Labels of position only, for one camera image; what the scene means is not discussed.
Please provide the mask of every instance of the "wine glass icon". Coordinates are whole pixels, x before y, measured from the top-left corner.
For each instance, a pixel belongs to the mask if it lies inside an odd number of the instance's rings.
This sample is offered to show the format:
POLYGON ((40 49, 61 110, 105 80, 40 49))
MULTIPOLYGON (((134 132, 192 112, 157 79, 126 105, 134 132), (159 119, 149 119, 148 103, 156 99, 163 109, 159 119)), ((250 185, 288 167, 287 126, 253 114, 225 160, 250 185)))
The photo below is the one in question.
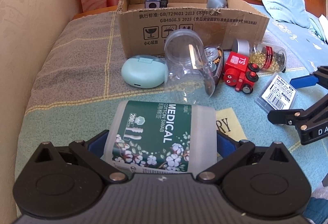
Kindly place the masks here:
POLYGON ((154 27, 154 28, 149 28, 149 29, 145 29, 145 32, 147 34, 150 34, 150 36, 148 38, 153 38, 154 36, 152 36, 153 33, 155 33, 157 31, 157 28, 154 27))

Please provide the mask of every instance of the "small plastic case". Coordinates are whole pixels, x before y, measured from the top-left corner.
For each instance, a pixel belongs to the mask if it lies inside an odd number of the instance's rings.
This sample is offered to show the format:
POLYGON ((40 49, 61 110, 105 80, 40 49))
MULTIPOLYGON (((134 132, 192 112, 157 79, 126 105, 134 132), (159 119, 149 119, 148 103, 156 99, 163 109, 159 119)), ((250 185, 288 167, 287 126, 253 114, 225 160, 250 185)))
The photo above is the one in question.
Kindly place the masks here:
POLYGON ((266 113, 271 110, 290 109, 296 97, 296 89, 286 82, 278 73, 268 81, 255 99, 266 113))

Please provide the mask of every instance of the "light blue pillow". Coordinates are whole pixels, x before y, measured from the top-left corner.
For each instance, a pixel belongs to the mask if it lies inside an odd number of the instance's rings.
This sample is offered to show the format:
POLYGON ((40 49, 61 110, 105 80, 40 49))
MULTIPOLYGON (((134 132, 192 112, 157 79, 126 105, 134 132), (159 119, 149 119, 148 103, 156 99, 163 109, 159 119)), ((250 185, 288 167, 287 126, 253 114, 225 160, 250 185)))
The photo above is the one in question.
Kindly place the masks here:
POLYGON ((262 0, 262 2, 273 19, 305 28, 310 27, 304 0, 262 0))
POLYGON ((313 15, 312 13, 310 12, 306 12, 308 17, 309 17, 309 21, 311 23, 311 26, 310 26, 310 30, 312 32, 314 32, 315 34, 317 34, 317 36, 322 40, 322 41, 326 41, 326 36, 325 36, 325 33, 323 31, 323 28, 319 22, 319 18, 316 17, 315 15, 313 15))

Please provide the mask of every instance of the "clear plastic jar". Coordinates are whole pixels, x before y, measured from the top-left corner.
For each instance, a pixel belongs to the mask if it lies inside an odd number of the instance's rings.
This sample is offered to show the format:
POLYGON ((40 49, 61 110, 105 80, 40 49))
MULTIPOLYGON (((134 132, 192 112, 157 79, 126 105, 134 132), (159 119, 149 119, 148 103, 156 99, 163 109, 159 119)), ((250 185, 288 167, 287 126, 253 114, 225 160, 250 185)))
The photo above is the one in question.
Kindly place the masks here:
POLYGON ((199 36, 179 29, 166 39, 164 88, 172 102, 198 104, 215 89, 213 75, 199 36))
POLYGON ((272 44, 236 39, 232 51, 248 56, 249 63, 257 64, 261 70, 282 72, 286 67, 286 51, 272 44))

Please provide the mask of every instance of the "bolt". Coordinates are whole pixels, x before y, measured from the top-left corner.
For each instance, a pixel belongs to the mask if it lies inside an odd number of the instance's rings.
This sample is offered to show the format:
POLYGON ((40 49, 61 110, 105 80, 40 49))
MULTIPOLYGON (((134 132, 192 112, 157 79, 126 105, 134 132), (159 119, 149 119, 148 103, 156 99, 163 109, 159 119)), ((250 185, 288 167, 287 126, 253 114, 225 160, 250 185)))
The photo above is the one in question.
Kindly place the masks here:
POLYGON ((109 175, 109 178, 113 181, 122 181, 125 179, 125 174, 122 172, 114 172, 109 175))
POLYGON ((204 171, 199 175, 199 177, 202 180, 213 180, 215 178, 215 174, 210 171, 204 171))

